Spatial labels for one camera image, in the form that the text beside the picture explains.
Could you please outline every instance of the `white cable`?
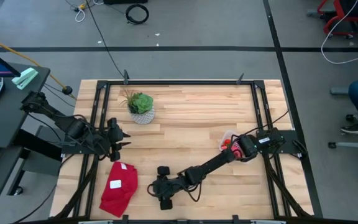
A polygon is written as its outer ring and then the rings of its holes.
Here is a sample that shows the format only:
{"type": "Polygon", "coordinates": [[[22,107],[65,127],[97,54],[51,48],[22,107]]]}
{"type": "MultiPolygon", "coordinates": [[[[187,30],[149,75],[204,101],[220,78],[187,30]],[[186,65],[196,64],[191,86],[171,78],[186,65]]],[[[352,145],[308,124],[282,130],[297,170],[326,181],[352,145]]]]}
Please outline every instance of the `white cable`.
{"type": "Polygon", "coordinates": [[[102,3],[96,3],[96,1],[95,1],[95,0],[93,0],[93,3],[94,3],[94,4],[97,4],[97,5],[104,4],[104,2],[102,2],[102,3]]]}
{"type": "Polygon", "coordinates": [[[75,21],[76,21],[76,22],[82,22],[84,19],[85,19],[85,12],[84,12],[84,10],[78,9],[77,15],[75,16],[75,21]],[[78,15],[80,15],[81,12],[84,14],[84,17],[82,17],[81,20],[78,20],[78,15]]]}
{"type": "Polygon", "coordinates": [[[353,11],[353,9],[355,8],[355,6],[357,5],[358,3],[358,0],[356,1],[356,3],[354,3],[352,9],[346,14],[346,16],[344,16],[332,29],[331,31],[329,31],[329,34],[327,35],[326,39],[324,40],[323,44],[321,45],[321,53],[323,54],[324,58],[329,62],[329,63],[333,63],[335,65],[342,65],[342,64],[345,64],[345,63],[349,63],[349,62],[354,62],[355,60],[358,60],[358,58],[355,58],[355,59],[352,59],[352,60],[348,60],[346,62],[333,62],[331,61],[330,59],[327,58],[327,56],[324,54],[324,51],[323,51],[323,47],[324,45],[326,44],[329,36],[331,35],[331,33],[334,31],[334,29],[353,11]]]}

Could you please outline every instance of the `gray floor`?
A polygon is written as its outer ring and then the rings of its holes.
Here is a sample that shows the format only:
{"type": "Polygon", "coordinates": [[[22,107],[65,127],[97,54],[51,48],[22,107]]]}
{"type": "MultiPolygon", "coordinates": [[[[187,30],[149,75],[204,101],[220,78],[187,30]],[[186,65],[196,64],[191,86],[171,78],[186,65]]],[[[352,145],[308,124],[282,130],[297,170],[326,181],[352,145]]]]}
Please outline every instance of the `gray floor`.
{"type": "MultiPolygon", "coordinates": [[[[305,16],[320,0],[270,0],[282,47],[319,47],[325,38],[321,20],[305,16]]],[[[126,6],[115,6],[125,11],[126,6]]],[[[92,7],[107,45],[138,46],[245,46],[273,47],[264,5],[259,0],[150,0],[150,19],[141,26],[126,24],[120,12],[107,6],[92,7]]],[[[5,0],[0,9],[0,42],[10,47],[97,47],[101,38],[86,11],[82,23],[63,0],[5,0]]],[[[358,47],[352,40],[335,37],[328,47],[358,47]]],[[[25,53],[78,93],[81,79],[120,78],[106,52],[25,53]]],[[[28,63],[9,53],[8,62],[28,63]]],[[[131,78],[244,78],[282,77],[275,52],[112,52],[121,70],[131,78]]],[[[358,220],[358,150],[328,149],[328,141],[358,140],[342,136],[339,127],[355,109],[347,98],[332,97],[332,86],[348,86],[358,79],[358,62],[332,65],[320,53],[284,53],[288,76],[310,152],[311,165],[323,215],[326,218],[358,220]]],[[[346,60],[358,54],[330,53],[331,60],[346,60]]],[[[56,86],[53,80],[47,83],[56,86]]],[[[73,108],[45,90],[52,106],[66,114],[73,108]]],[[[24,124],[35,132],[39,123],[24,124]]],[[[0,223],[17,220],[36,207],[56,183],[56,177],[27,173],[25,193],[1,196],[0,223]]],[[[48,217],[49,200],[28,220],[48,217]]]]}

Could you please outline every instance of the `chair wheel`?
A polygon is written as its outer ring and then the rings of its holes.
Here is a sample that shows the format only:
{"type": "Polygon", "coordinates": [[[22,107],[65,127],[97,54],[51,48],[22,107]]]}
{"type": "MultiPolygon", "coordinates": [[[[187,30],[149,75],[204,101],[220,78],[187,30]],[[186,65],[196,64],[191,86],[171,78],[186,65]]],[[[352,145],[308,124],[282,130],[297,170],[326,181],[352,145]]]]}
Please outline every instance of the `chair wheel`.
{"type": "Polygon", "coordinates": [[[23,193],[23,188],[21,186],[18,186],[13,196],[18,196],[21,195],[22,193],[23,193]]]}
{"type": "Polygon", "coordinates": [[[347,34],[346,36],[345,36],[345,38],[347,39],[347,40],[350,40],[350,39],[353,39],[353,35],[352,34],[347,34]]]}
{"type": "Polygon", "coordinates": [[[165,199],[160,202],[160,209],[161,210],[169,210],[172,209],[172,200],[165,199]]]}
{"type": "Polygon", "coordinates": [[[329,143],[328,143],[328,148],[330,148],[330,149],[336,149],[336,142],[329,142],[329,143]]]}
{"type": "Polygon", "coordinates": [[[354,116],[353,116],[353,114],[348,114],[348,115],[346,115],[346,121],[354,121],[354,116]]]}
{"type": "Polygon", "coordinates": [[[157,173],[159,175],[170,175],[169,167],[167,167],[167,166],[159,166],[157,168],[157,173]]]}

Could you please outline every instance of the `wooden table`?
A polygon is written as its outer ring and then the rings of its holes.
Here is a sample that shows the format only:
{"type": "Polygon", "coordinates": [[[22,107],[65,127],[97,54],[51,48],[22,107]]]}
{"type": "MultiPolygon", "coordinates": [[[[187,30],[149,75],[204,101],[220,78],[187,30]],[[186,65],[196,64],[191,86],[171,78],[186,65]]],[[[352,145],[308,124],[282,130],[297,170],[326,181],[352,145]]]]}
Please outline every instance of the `wooden table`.
{"type": "MultiPolygon", "coordinates": [[[[280,80],[264,81],[270,113],[275,120],[287,111],[285,96],[280,80]]],[[[90,118],[96,83],[97,80],[81,82],[75,114],[90,118]]],[[[242,85],[125,86],[126,90],[141,91],[154,98],[155,119],[147,125],[138,125],[131,120],[126,106],[121,104],[123,89],[122,86],[111,88],[106,120],[117,118],[123,131],[132,136],[129,139],[132,144],[121,150],[120,160],[134,165],[138,171],[139,186],[124,213],[129,219],[207,220],[231,219],[232,215],[239,215],[240,219],[273,218],[262,156],[248,163],[226,164],[208,175],[197,203],[182,191],[172,198],[172,210],[161,211],[158,199],[146,191],[156,178],[158,166],[169,166],[171,173],[176,174],[189,166],[200,165],[219,153],[219,142],[226,130],[240,134],[255,128],[250,88],[242,85]]],[[[96,124],[99,124],[102,102],[103,95],[99,100],[96,124]]],[[[292,129],[289,115],[275,126],[281,130],[292,129]]],[[[300,160],[289,155],[280,155],[280,158],[287,188],[303,209],[313,213],[300,160]]],[[[57,214],[76,190],[82,159],[82,155],[75,155],[62,167],[50,215],[57,214]]],[[[108,159],[99,163],[91,219],[118,219],[99,209],[111,166],[108,159]]],[[[83,194],[80,214],[84,214],[87,192],[85,190],[83,194]]],[[[276,193],[283,214],[277,188],[276,193]]]]}

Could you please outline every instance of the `red towel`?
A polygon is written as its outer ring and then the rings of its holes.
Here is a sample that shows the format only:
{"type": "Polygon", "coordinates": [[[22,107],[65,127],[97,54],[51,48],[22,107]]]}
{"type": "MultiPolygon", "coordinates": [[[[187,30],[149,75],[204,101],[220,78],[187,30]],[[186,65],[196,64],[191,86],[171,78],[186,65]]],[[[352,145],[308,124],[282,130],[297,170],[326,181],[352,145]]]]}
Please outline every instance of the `red towel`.
{"type": "Polygon", "coordinates": [[[115,162],[111,167],[99,208],[121,217],[136,188],[137,171],[135,167],[122,162],[115,162]]]}

